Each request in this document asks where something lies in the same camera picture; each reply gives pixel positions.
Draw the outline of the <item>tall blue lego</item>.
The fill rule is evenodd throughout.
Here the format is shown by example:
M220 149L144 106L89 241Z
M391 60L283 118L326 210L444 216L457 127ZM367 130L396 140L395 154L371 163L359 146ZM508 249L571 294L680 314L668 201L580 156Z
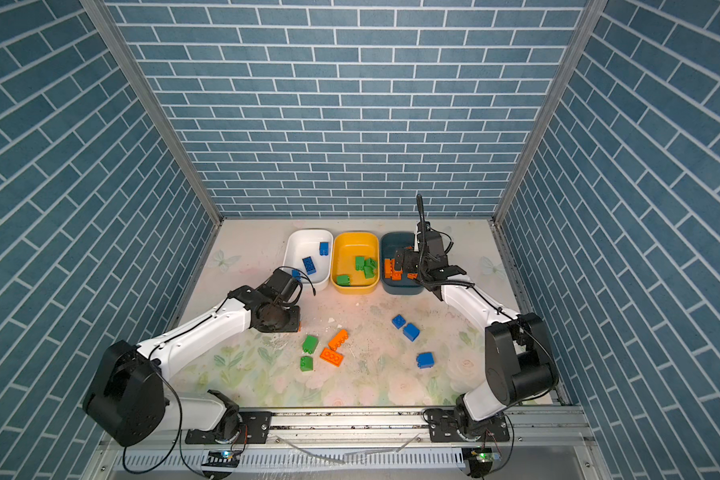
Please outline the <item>tall blue lego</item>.
M317 272L317 268L311 256L304 257L302 259L302 263L308 275L313 275Z

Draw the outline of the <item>green lego bottom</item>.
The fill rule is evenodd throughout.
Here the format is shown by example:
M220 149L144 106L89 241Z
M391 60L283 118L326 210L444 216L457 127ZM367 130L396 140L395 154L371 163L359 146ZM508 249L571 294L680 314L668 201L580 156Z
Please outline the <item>green lego bottom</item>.
M314 369L313 358L302 356L299 360L299 368L302 372L311 372Z

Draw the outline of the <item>orange lego diagonal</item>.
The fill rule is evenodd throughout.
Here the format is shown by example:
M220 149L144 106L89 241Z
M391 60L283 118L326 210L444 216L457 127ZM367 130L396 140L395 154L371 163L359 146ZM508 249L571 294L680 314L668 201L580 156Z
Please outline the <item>orange lego diagonal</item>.
M345 329L341 329L338 333L328 342L328 347L337 351L349 338L349 334Z

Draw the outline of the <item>orange lego bottom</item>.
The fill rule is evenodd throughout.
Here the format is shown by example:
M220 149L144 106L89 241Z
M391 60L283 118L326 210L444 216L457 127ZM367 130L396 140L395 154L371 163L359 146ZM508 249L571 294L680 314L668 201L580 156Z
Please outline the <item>orange lego bottom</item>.
M339 367L344 356L331 348L324 348L320 353L320 358L333 366Z

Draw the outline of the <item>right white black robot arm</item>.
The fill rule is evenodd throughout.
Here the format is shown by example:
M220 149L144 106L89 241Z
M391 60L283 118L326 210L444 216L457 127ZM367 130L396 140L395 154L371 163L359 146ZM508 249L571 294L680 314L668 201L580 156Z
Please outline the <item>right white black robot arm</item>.
M449 262L452 241L421 218L414 246L395 253L395 266L484 333L485 380L459 396L454 415L459 433L481 436L491 419L556 387L559 372L544 321L535 313L505 308L482 291L460 266Z

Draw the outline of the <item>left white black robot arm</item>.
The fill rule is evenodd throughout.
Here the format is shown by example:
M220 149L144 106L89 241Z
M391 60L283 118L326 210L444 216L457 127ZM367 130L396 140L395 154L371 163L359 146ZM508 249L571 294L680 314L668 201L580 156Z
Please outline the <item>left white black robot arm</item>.
M182 396L172 377L212 347L249 329L290 333L300 328L303 284L290 267L276 268L256 288L230 291L210 310L157 337L107 348L83 399L84 412L119 445L159 431L187 430L210 443L234 442L243 428L239 406L218 390Z

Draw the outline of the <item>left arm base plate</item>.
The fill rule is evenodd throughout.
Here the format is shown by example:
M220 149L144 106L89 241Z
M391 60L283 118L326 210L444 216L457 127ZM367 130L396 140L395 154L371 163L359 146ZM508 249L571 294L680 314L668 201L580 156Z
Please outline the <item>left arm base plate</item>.
M190 429L185 437L189 445L264 444L268 437L272 413L243 411L226 415L211 430Z

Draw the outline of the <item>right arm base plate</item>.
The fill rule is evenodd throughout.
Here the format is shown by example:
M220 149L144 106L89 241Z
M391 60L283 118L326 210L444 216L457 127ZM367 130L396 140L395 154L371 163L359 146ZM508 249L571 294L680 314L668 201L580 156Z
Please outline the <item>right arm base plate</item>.
M433 443L506 442L510 440L508 422L502 414L473 420L464 409L428 408L422 418Z

